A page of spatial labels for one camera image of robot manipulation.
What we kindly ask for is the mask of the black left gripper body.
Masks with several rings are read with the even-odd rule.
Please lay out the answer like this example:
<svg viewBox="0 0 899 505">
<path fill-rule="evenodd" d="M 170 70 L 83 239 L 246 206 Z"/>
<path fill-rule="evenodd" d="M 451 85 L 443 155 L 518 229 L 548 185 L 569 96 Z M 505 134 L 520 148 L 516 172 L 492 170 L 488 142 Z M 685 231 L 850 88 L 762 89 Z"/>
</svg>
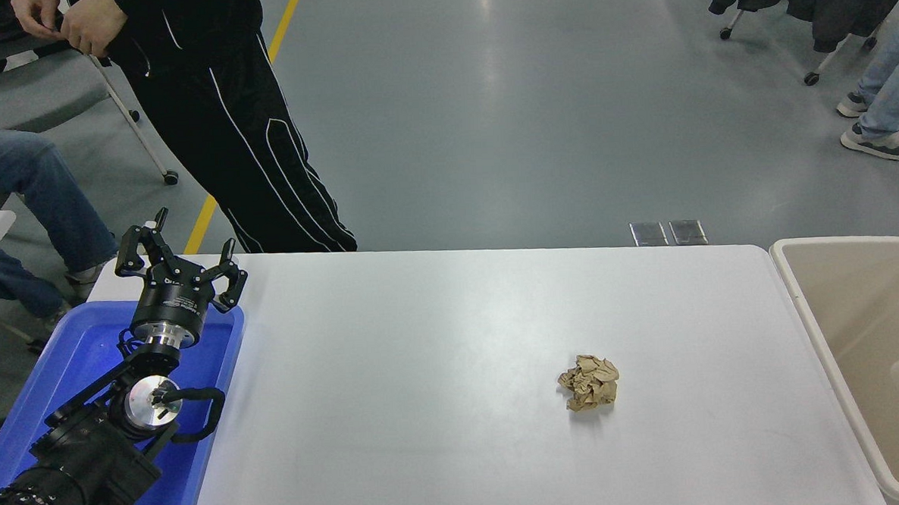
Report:
<svg viewBox="0 0 899 505">
<path fill-rule="evenodd" d="M 146 270 L 143 292 L 130 329 L 137 338 L 142 338 L 149 325 L 168 323 L 181 327 L 189 336 L 199 336 L 213 297 L 215 288 L 211 284 L 193 286 L 173 281 L 155 270 Z"/>
</svg>

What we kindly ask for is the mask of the person's hand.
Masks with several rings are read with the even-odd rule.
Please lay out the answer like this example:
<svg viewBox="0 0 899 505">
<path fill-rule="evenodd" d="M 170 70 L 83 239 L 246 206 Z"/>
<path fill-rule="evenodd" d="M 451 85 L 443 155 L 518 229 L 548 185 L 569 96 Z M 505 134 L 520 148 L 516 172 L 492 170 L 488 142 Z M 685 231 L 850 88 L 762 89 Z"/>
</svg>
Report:
<svg viewBox="0 0 899 505">
<path fill-rule="evenodd" d="M 78 0 L 64 12 L 59 39 L 81 54 L 105 59 L 127 20 L 114 0 Z"/>
<path fill-rule="evenodd" d="M 11 0 L 11 8 L 23 30 L 34 38 L 61 40 L 55 26 L 60 0 Z"/>
</svg>

